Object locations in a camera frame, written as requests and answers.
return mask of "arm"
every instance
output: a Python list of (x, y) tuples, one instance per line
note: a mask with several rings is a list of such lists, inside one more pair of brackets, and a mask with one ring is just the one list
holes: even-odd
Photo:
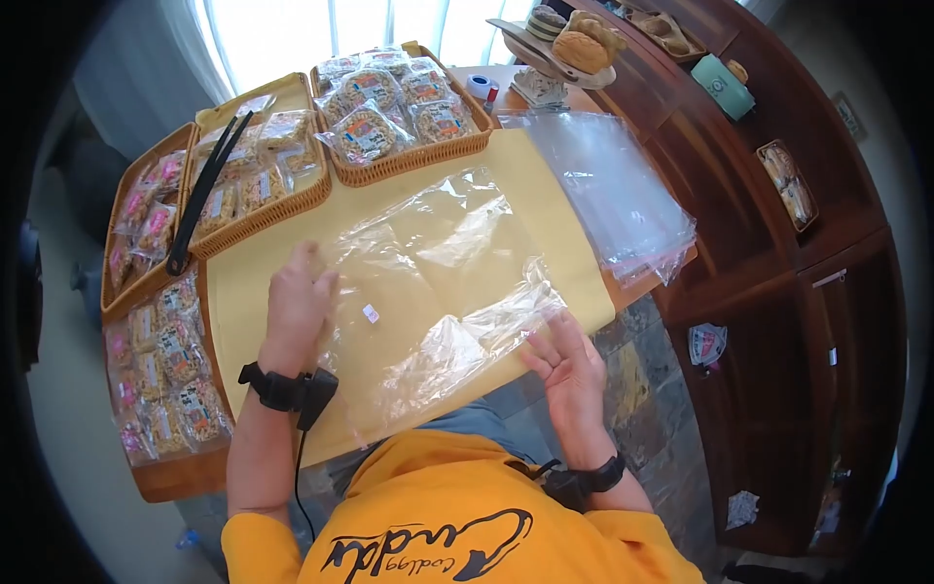
[[(296, 377), (318, 357), (318, 335), (331, 308), (336, 272), (315, 278), (318, 245), (305, 241), (269, 284), (266, 338), (257, 359), (263, 373)], [(289, 501), (295, 472), (294, 428), (287, 412), (260, 404), (248, 389), (227, 456), (227, 514), (259, 513), (289, 527)]]
[[(548, 321), (551, 339), (532, 333), (534, 352), (522, 360), (545, 381), (548, 414), (555, 426), (571, 470), (596, 470), (616, 456), (616, 446), (603, 428), (603, 389), (606, 365), (580, 324), (567, 311)], [(652, 504), (636, 477), (627, 469), (616, 486), (595, 492), (592, 510), (652, 513)]]

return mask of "black cable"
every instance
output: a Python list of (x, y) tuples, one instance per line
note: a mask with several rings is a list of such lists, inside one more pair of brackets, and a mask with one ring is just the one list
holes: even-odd
[(302, 506), (302, 500), (298, 498), (298, 469), (302, 464), (302, 450), (304, 449), (304, 438), (308, 435), (307, 430), (302, 430), (302, 439), (298, 442), (298, 458), (295, 460), (295, 503), (298, 503), (298, 508), (302, 509), (302, 515), (304, 515), (304, 520), (308, 521), (308, 528), (311, 530), (311, 543), (315, 543), (315, 526), (311, 524), (311, 520), (308, 518), (308, 514), (304, 512), (304, 507)]

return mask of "wicker basket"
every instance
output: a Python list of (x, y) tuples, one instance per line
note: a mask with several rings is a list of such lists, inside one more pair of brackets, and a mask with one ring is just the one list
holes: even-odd
[[(120, 185), (117, 187), (117, 196), (114, 199), (113, 208), (110, 210), (110, 224), (107, 226), (107, 242), (104, 247), (104, 269), (101, 272), (101, 319), (104, 323), (123, 317), (133, 306), (145, 301), (148, 297), (168, 284), (172, 277), (165, 271), (165, 260), (152, 266), (144, 276), (129, 285), (124, 285), (120, 294), (115, 294), (113, 286), (110, 284), (110, 250), (113, 246), (113, 228), (117, 222), (117, 215), (123, 207), (123, 200), (127, 192), (133, 186), (140, 173), (155, 164), (161, 157), (174, 152), (175, 150), (185, 150), (191, 152), (194, 146), (195, 136), (197, 135), (197, 126), (188, 122), (175, 130), (172, 134), (166, 136), (149, 151), (130, 164), (130, 167), (123, 173), (120, 179)], [(188, 200), (188, 193), (191, 185), (189, 176), (191, 175), (191, 157), (185, 156), (185, 163), (182, 166), (181, 179), (178, 183), (178, 193), (165, 199), (167, 203), (177, 203), (178, 211), (175, 216), (174, 229), (178, 230), (178, 222), (181, 219), (182, 212), (185, 210), (185, 201)]]
[[(337, 174), (337, 178), (348, 187), (365, 187), (368, 184), (373, 184), (384, 178), (400, 175), (409, 170), (415, 170), (416, 168), (422, 168), (430, 164), (451, 160), (452, 158), (476, 154), (487, 147), (489, 135), (493, 133), (493, 120), (491, 120), (483, 108), (476, 103), (476, 100), (467, 93), (463, 85), (454, 79), (451, 72), (432, 55), (430, 50), (425, 49), (421, 45), (415, 45), (414, 43), (411, 45), (406, 43), (403, 47), (409, 51), (409, 54), (415, 53), (413, 56), (431, 57), (433, 61), (438, 63), (438, 66), (447, 74), (447, 80), (450, 82), (451, 89), (453, 89), (460, 96), (460, 99), (463, 100), (464, 104), (470, 108), (474, 117), (474, 122), (480, 130), (480, 133), (466, 135), (463, 138), (454, 138), (447, 142), (430, 144), (429, 146), (419, 146), (400, 154), (381, 158), (367, 166), (353, 166), (345, 163), (338, 156), (332, 156), (331, 160), (334, 164), (334, 172)], [(311, 70), (311, 88), (315, 93), (315, 97), (320, 97), (318, 94), (317, 67)], [(328, 123), (325, 121), (324, 114), (320, 109), (318, 110), (318, 120), (322, 128), (328, 127)]]
[[(311, 101), (311, 91), (308, 89), (308, 77), (304, 73), (291, 73), (285, 76), (282, 79), (277, 79), (271, 83), (267, 83), (260, 88), (257, 88), (249, 93), (244, 93), (243, 95), (238, 96), (233, 101), (227, 102), (223, 106), (214, 108), (213, 110), (206, 110), (205, 115), (199, 113), (195, 118), (199, 123), (205, 121), (205, 123), (217, 124), (217, 120), (223, 120), (226, 123), (230, 119), (230, 116), (233, 113), (231, 109), (235, 109), (235, 106), (239, 106), (240, 103), (250, 99), (251, 97), (257, 95), (264, 95), (267, 93), (275, 94), (278, 91), (282, 91), (289, 86), (294, 85), (295, 83), (301, 83), (304, 87), (304, 95), (306, 105), (304, 109), (314, 109), (313, 102)], [(217, 114), (219, 118), (216, 118), (215, 121), (207, 121), (206, 118), (208, 115)], [(309, 132), (317, 132), (317, 121), (315, 116), (312, 116), (311, 120), (312, 126), (309, 128)], [(194, 144), (197, 143), (197, 140), (200, 139), (198, 136), (195, 137)], [(251, 235), (255, 235), (267, 227), (271, 227), (280, 221), (284, 221), (289, 217), (294, 217), (299, 213), (304, 213), (309, 209), (313, 209), (324, 203), (327, 200), (328, 195), (331, 194), (331, 173), (328, 172), (328, 163), (324, 156), (324, 148), (319, 140), (312, 139), (312, 142), (315, 143), (315, 148), (318, 149), (318, 159), (320, 160), (320, 176), (315, 182), (301, 191), (298, 191), (290, 196), (282, 198), (278, 201), (275, 201), (271, 205), (267, 205), (259, 210), (256, 210), (246, 217), (240, 218), (231, 222), (228, 225), (224, 225), (216, 232), (208, 235), (196, 243), (189, 245), (189, 251), (194, 255), (194, 257), (206, 260), (212, 256), (217, 255), (221, 251), (229, 248), (233, 244), (243, 241)], [(194, 164), (191, 165), (192, 168), (188, 168), (187, 171), (190, 174), (194, 173)], [(186, 192), (185, 204), (188, 204), (188, 195), (191, 194), (191, 191)]]

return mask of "wooden tray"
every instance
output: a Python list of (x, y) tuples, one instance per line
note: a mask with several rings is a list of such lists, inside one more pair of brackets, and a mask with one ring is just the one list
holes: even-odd
[[(690, 53), (688, 53), (687, 55), (676, 55), (676, 54), (672, 53), (671, 51), (669, 51), (668, 48), (665, 46), (665, 44), (661, 42), (661, 40), (660, 40), (661, 37), (648, 34), (646, 31), (644, 31), (643, 29), (639, 28), (639, 25), (638, 25), (638, 24), (636, 24), (636, 22), (640, 22), (640, 21), (645, 20), (646, 18), (652, 17), (652, 16), (662, 16), (662, 13), (661, 13), (661, 12), (658, 12), (657, 10), (648, 10), (648, 11), (646, 11), (646, 12), (640, 12), (640, 11), (637, 11), (637, 10), (631, 10), (631, 11), (626, 15), (626, 20), (629, 21), (629, 22), (632, 24), (632, 26), (635, 27), (636, 30), (638, 30), (640, 33), (642, 33), (643, 35), (645, 35), (645, 36), (647, 36), (648, 38), (652, 39), (652, 42), (654, 42), (654, 43), (655, 43), (656, 45), (658, 45), (662, 50), (664, 50), (666, 53), (668, 53), (668, 56), (671, 57), (671, 58), (672, 58), (672, 61), (674, 61), (674, 62), (676, 62), (676, 63), (688, 63), (688, 62), (690, 62), (690, 61), (697, 61), (700, 57), (702, 57), (702, 56), (704, 56), (705, 54), (707, 54), (707, 47), (706, 47), (706, 45), (704, 45), (704, 44), (701, 42), (701, 40), (700, 40), (699, 38), (697, 38), (696, 36), (694, 36), (694, 35), (693, 35), (689, 30), (687, 30), (685, 27), (681, 26), (680, 24), (677, 24), (677, 21), (674, 19), (674, 17), (672, 17), (671, 15), (665, 14), (664, 16), (668, 17), (666, 20), (668, 20), (668, 21), (670, 21), (670, 22), (674, 22), (675, 24), (677, 24), (678, 30), (680, 30), (682, 36), (684, 36), (684, 40), (686, 40), (690, 45), (694, 45), (694, 47), (696, 47), (696, 48), (699, 49), (699, 50), (697, 50), (697, 51), (690, 52)], [(674, 32), (674, 30), (672, 30), (670, 33), (668, 33), (668, 34), (665, 35), (665, 36), (666, 36), (666, 37), (670, 36), (670, 37), (677, 38), (677, 37), (678, 37), (678, 34), (676, 34), (676, 33)]]
[[(798, 233), (801, 233), (802, 231), (810, 227), (812, 224), (814, 224), (814, 220), (816, 220), (817, 216), (820, 215), (820, 209), (817, 208), (817, 202), (814, 200), (814, 196), (811, 194), (811, 187), (808, 186), (807, 181), (804, 180), (804, 176), (801, 175), (801, 172), (798, 169), (798, 164), (795, 162), (795, 159), (791, 156), (791, 152), (788, 151), (788, 147), (785, 145), (785, 142), (783, 142), (782, 140), (776, 139), (776, 140), (773, 140), (772, 142), (769, 142), (768, 144), (764, 146), (758, 147), (756, 149), (756, 157), (758, 158), (759, 162), (760, 163), (764, 162), (765, 157), (762, 155), (762, 153), (768, 147), (771, 147), (771, 146), (778, 146), (779, 148), (781, 148), (788, 154), (788, 158), (791, 159), (791, 163), (795, 167), (794, 179), (801, 183), (801, 186), (804, 187), (804, 191), (806, 191), (808, 194), (808, 200), (811, 201), (811, 209), (814, 210), (814, 214), (811, 216), (811, 219), (808, 222), (804, 223), (801, 227), (798, 227), (798, 223), (795, 221), (795, 218), (791, 217), (790, 214), (788, 215), (788, 219), (791, 221), (791, 226), (795, 228), (795, 231), (797, 231)], [(773, 187), (775, 187), (775, 191), (778, 192), (779, 198), (781, 198), (782, 192), (781, 190), (779, 190), (778, 185), (775, 184), (775, 181), (771, 175), (769, 175), (769, 182), (772, 184)]]
[[(104, 246), (104, 268), (101, 272), (101, 320), (108, 323), (125, 316), (130, 308), (146, 300), (157, 290), (171, 281), (171, 277), (165, 271), (165, 260), (152, 266), (152, 268), (137, 281), (127, 285), (124, 284), (123, 290), (116, 294), (113, 286), (110, 284), (110, 251), (113, 248), (114, 224), (117, 222), (117, 216), (123, 207), (123, 200), (126, 199), (127, 192), (133, 186), (136, 179), (143, 170), (155, 164), (160, 158), (174, 152), (175, 150), (185, 150), (191, 152), (191, 147), (195, 144), (197, 135), (197, 126), (191, 122), (175, 130), (172, 134), (163, 138), (158, 144), (150, 148), (145, 154), (140, 156), (130, 164), (130, 167), (123, 173), (120, 179), (120, 185), (117, 187), (117, 196), (114, 198), (114, 205), (110, 209), (110, 224), (107, 226), (107, 241)], [(177, 203), (178, 210), (175, 216), (173, 229), (178, 230), (178, 222), (181, 220), (181, 214), (185, 210), (185, 202), (188, 200), (191, 185), (191, 156), (186, 153), (185, 163), (182, 165), (181, 178), (178, 182), (178, 193), (165, 199), (167, 203)]]
[[(311, 101), (311, 90), (308, 87), (308, 77), (304, 73), (290, 73), (284, 78), (277, 79), (251, 92), (239, 95), (226, 104), (198, 112), (198, 115), (195, 117), (195, 120), (198, 122), (198, 134), (192, 141), (192, 145), (197, 144), (203, 129), (205, 130), (204, 133), (206, 133), (216, 127), (226, 125), (227, 121), (230, 120), (241, 103), (258, 95), (275, 95), (277, 92), (289, 91), (294, 88), (294, 85), (297, 83), (301, 83), (303, 86), (304, 101), (301, 104), (302, 107), (295, 107), (295, 109), (311, 109), (314, 111), (314, 102)], [(275, 103), (273, 103), (273, 111), (279, 111), (279, 109), (276, 109)], [(312, 115), (311, 118), (311, 127), (309, 127), (308, 131), (311, 133), (318, 132), (316, 116)], [(189, 244), (189, 251), (191, 254), (196, 258), (206, 260), (207, 258), (221, 253), (237, 242), (259, 233), (267, 227), (271, 227), (280, 221), (284, 221), (289, 217), (294, 217), (299, 213), (304, 213), (324, 203), (331, 194), (331, 173), (328, 171), (328, 163), (324, 156), (323, 145), (319, 140), (314, 138), (311, 138), (311, 142), (314, 143), (320, 162), (318, 170), (320, 174), (312, 184), (300, 191), (294, 192), (290, 196), (253, 211), (246, 217), (234, 220), (211, 235), (207, 235), (197, 242)], [(188, 168), (188, 172), (190, 174), (194, 173), (194, 162), (192, 162), (191, 166)], [(193, 184), (194, 177), (190, 177), (190, 182)], [(188, 204), (188, 194), (191, 193), (186, 192), (186, 205)]]
[[(460, 99), (463, 100), (464, 104), (470, 108), (474, 123), (476, 123), (480, 133), (454, 138), (453, 140), (447, 140), (447, 142), (430, 144), (429, 146), (419, 146), (399, 154), (380, 158), (367, 166), (354, 166), (345, 163), (339, 156), (332, 156), (331, 160), (334, 164), (334, 172), (337, 174), (337, 178), (348, 187), (365, 187), (368, 184), (373, 184), (384, 178), (395, 177), (409, 170), (415, 170), (416, 168), (422, 168), (430, 164), (451, 160), (452, 158), (476, 154), (487, 147), (489, 135), (493, 133), (493, 120), (491, 120), (487, 113), (483, 111), (483, 108), (476, 103), (476, 100), (467, 93), (463, 85), (454, 79), (451, 72), (432, 55), (430, 50), (415, 42), (403, 44), (403, 49), (408, 51), (409, 55), (413, 57), (431, 57), (432, 60), (445, 71), (451, 89), (454, 90), (454, 92), (460, 96)], [(311, 88), (315, 97), (320, 97), (320, 93), (318, 92), (317, 67), (311, 70)], [(324, 119), (324, 113), (320, 108), (318, 109), (318, 120), (322, 128), (328, 127), (328, 123)]]

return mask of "mint green container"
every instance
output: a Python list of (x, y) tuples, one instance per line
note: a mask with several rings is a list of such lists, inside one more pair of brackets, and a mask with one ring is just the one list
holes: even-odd
[(756, 100), (714, 55), (705, 55), (691, 69), (691, 77), (707, 90), (728, 116), (737, 121), (753, 108)]

